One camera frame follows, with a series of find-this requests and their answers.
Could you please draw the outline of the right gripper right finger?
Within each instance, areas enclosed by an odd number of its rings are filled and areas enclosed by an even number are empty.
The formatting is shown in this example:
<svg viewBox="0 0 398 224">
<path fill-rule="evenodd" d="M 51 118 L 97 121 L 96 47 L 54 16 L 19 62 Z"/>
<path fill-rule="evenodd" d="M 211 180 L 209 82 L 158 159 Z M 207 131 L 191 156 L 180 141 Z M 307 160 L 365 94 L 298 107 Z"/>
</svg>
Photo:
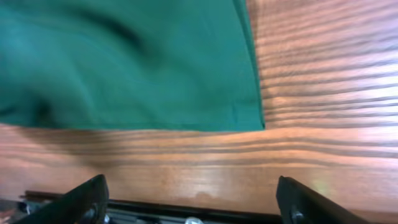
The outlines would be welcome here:
<svg viewBox="0 0 398 224">
<path fill-rule="evenodd" d="M 291 177 L 279 177 L 277 204 L 288 224 L 369 224 Z"/>
</svg>

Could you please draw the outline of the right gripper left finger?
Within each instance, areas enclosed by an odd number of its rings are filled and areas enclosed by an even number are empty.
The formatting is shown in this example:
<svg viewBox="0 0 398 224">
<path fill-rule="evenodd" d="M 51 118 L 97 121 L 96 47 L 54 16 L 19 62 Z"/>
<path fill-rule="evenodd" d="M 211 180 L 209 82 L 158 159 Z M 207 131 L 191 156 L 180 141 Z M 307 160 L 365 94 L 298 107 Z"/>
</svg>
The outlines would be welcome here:
<svg viewBox="0 0 398 224">
<path fill-rule="evenodd" d="M 17 221 L 17 224 L 104 224 L 109 191 L 103 174 L 69 191 L 40 210 Z"/>
</svg>

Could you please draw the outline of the green shirt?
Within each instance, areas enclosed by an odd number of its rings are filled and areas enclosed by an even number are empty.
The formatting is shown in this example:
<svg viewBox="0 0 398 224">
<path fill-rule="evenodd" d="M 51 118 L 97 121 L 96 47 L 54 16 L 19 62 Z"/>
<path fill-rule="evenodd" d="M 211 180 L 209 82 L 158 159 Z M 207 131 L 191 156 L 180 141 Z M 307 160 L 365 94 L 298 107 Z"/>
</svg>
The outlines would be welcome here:
<svg viewBox="0 0 398 224">
<path fill-rule="evenodd" d="M 262 130 L 246 2 L 2 1 L 1 122 Z"/>
</svg>

